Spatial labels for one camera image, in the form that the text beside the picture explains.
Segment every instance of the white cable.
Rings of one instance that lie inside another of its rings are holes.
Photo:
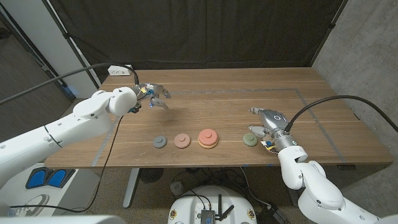
[[[246,174],[244,173],[242,167],[240,167],[240,168],[241,168],[241,171],[242,171],[242,173],[243,173],[243,175],[244,175],[244,178],[246,179],[246,183],[247,183],[247,185],[248,185],[248,189],[249,189],[249,193],[250,193],[251,197],[254,198],[256,201],[258,201],[258,202],[260,202],[260,203],[263,203],[264,205],[267,205],[267,209],[270,210],[271,207],[272,207],[270,204],[268,204],[267,202],[263,202],[262,200],[256,198],[256,197],[252,194],[252,192],[251,192],[251,190],[250,190],[250,187],[249,187],[248,177],[246,177]]]

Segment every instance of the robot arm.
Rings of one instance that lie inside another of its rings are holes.
[[[72,114],[0,143],[0,188],[11,177],[62,147],[109,131],[112,127],[109,113],[116,116],[137,113],[144,98],[167,109],[159,99],[160,94],[170,98],[163,86],[150,83],[121,87],[113,92],[100,90],[77,104]]]
[[[274,141],[286,186],[293,190],[306,188],[298,207],[307,218],[316,223],[376,223],[379,220],[344,198],[338,187],[326,178],[319,163],[304,162],[308,155],[289,133],[285,133],[288,121],[282,113],[261,108],[249,111],[258,114],[262,123],[262,126],[249,126],[249,129],[260,138],[269,134]]]

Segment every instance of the concrete wall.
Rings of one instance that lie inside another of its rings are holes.
[[[42,1],[0,1],[59,75],[83,68]],[[63,80],[77,98],[89,98],[97,90],[86,72]]]
[[[349,0],[313,68],[337,94],[368,99],[398,124],[398,1]],[[398,134],[368,105],[346,102],[397,160]],[[397,187],[398,162],[394,161],[342,191],[383,217],[398,213]]]

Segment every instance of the dark backdrop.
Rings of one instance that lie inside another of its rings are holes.
[[[89,63],[173,69],[308,67],[342,0],[50,2]]]

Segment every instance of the black wire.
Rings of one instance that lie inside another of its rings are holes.
[[[293,126],[294,121],[302,114],[304,113],[304,111],[310,109],[311,107],[318,105],[320,103],[329,101],[329,100],[337,100],[337,99],[353,99],[353,100],[359,100],[362,101],[363,103],[366,103],[367,105],[371,106],[373,109],[375,109],[391,126],[392,128],[394,128],[395,131],[398,132],[398,126],[396,124],[394,124],[394,122],[392,122],[392,120],[380,109],[378,108],[374,103],[370,102],[367,99],[364,99],[362,97],[359,96],[351,96],[351,95],[337,95],[337,96],[329,96],[326,97],[324,99],[320,99],[318,101],[315,101],[313,103],[310,103],[309,105],[305,106],[303,109],[301,109],[296,115],[294,115],[294,117],[292,118],[292,120],[288,123],[288,125],[285,128],[285,132],[289,133],[290,129]]]
[[[134,82],[136,83],[136,85],[139,84],[138,75],[137,75],[136,71],[135,71],[133,68],[128,67],[128,66],[123,65],[123,64],[120,64],[120,63],[99,63],[99,64],[92,65],[92,66],[89,66],[89,67],[79,68],[79,69],[77,69],[77,70],[75,70],[75,71],[68,72],[68,73],[66,73],[66,74],[60,75],[60,76],[55,77],[55,78],[52,78],[52,79],[50,79],[50,80],[47,80],[47,81],[45,81],[45,82],[43,82],[43,83],[41,83],[41,84],[38,84],[37,86],[33,86],[32,88],[29,88],[29,89],[27,89],[27,90],[24,90],[24,91],[22,91],[22,92],[20,92],[20,93],[18,93],[18,94],[15,94],[14,96],[10,96],[10,97],[8,97],[8,98],[6,98],[6,99],[0,101],[0,105],[5,104],[5,103],[7,103],[7,102],[9,102],[9,101],[11,101],[11,100],[15,100],[15,99],[18,98],[18,97],[21,97],[21,96],[23,96],[23,95],[26,95],[26,94],[28,94],[28,93],[30,93],[30,92],[32,92],[32,91],[38,89],[38,88],[41,88],[41,87],[43,87],[43,86],[45,86],[45,85],[47,85],[47,84],[49,84],[49,83],[53,83],[53,82],[55,82],[55,81],[57,81],[57,80],[60,80],[60,79],[62,79],[62,78],[65,78],[65,77],[74,75],[74,74],[79,73],[79,72],[84,72],[84,71],[87,71],[87,70],[92,69],[92,68],[108,67],[108,66],[111,66],[111,65],[120,66],[120,67],[127,68],[128,70],[130,70],[130,71],[134,74]]]
[[[206,206],[205,206],[205,203],[203,202],[203,200],[199,197],[199,195],[183,195],[183,196],[181,196],[181,197],[179,197],[179,198],[182,198],[182,197],[188,197],[188,196],[194,196],[194,197],[198,197],[199,199],[200,199],[200,201],[201,201],[201,203],[203,204],[203,209],[205,209],[206,210]]]
[[[65,213],[67,213],[67,212],[81,213],[81,212],[87,211],[87,210],[93,205],[93,203],[94,203],[94,201],[95,201],[95,198],[97,197],[97,193],[98,193],[98,189],[100,188],[102,176],[103,176],[103,174],[104,174],[106,164],[108,163],[109,157],[110,157],[110,155],[111,155],[112,148],[113,148],[113,144],[114,144],[114,140],[116,139],[116,135],[118,134],[118,131],[119,131],[120,122],[122,121],[123,118],[124,118],[124,116],[121,116],[121,117],[120,117],[120,120],[119,120],[119,123],[118,123],[118,127],[116,128],[116,132],[115,132],[114,137],[113,137],[111,149],[109,150],[108,156],[107,156],[107,158],[106,158],[106,160],[105,160],[105,164],[104,164],[104,166],[103,166],[103,168],[102,168],[102,171],[101,171],[101,176],[99,177],[99,182],[98,182],[97,188],[96,188],[96,190],[95,190],[94,197],[93,197],[93,199],[92,199],[92,201],[91,201],[91,203],[90,203],[90,205],[89,205],[88,207],[86,207],[86,208],[83,209],[83,210],[78,210],[78,211],[75,211],[75,210],[74,210],[74,209],[77,209],[77,208],[69,209],[69,208],[63,208],[63,207],[58,207],[58,206],[53,206],[53,205],[13,205],[13,206],[10,206],[10,208],[32,208],[32,207],[39,207],[39,208],[57,208],[57,209],[61,209],[61,210],[66,211],[66,212],[64,212],[63,214],[65,214]]]
[[[193,190],[191,190],[191,192],[192,192],[194,195],[198,196],[198,197],[204,197],[205,199],[207,199],[207,201],[209,202],[209,209],[210,209],[210,211],[211,211],[211,202],[210,202],[210,200],[209,200],[208,198],[206,198],[205,196],[196,194]]]
[[[203,197],[203,198],[205,198],[205,199],[209,202],[209,209],[211,210],[211,202],[210,202],[210,200],[209,200],[207,197],[205,197],[205,196],[203,196],[203,195],[197,195],[197,194],[196,194],[195,192],[193,192],[192,190],[191,190],[191,192],[194,193],[194,194],[193,194],[193,195],[183,195],[183,196],[181,196],[181,197],[179,197],[179,198],[188,197],[188,196],[198,197],[198,198],[200,199],[200,201],[202,202],[202,204],[203,204],[203,208],[206,210],[205,203],[204,203],[203,200],[200,198],[200,197]]]

